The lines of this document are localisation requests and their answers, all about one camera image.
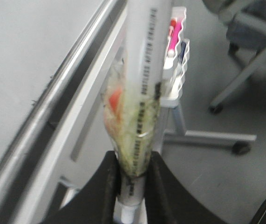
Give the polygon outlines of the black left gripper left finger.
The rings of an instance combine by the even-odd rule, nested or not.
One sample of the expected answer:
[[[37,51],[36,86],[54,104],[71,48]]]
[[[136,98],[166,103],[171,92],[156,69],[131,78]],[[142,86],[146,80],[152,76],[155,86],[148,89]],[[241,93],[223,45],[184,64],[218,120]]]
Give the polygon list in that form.
[[[107,151],[98,169],[79,193],[41,223],[113,224],[120,182],[121,175],[116,154]]]

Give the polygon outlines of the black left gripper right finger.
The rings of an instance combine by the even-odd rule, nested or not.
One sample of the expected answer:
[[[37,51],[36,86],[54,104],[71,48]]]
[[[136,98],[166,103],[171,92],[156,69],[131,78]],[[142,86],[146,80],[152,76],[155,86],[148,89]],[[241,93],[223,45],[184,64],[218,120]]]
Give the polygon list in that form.
[[[151,154],[144,196],[149,224],[225,223],[181,185],[158,152]]]

